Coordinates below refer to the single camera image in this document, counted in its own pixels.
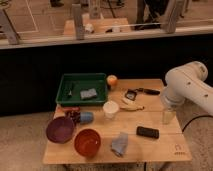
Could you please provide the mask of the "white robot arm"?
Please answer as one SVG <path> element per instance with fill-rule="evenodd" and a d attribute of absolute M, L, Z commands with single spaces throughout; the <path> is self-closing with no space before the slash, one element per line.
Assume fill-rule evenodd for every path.
<path fill-rule="evenodd" d="M 186 99 L 213 116 L 213 87 L 205 83 L 207 76 L 207 67 L 199 61 L 175 67 L 166 73 L 166 86 L 160 93 L 164 106 L 163 124 L 167 125 L 173 120 L 176 110 Z"/>

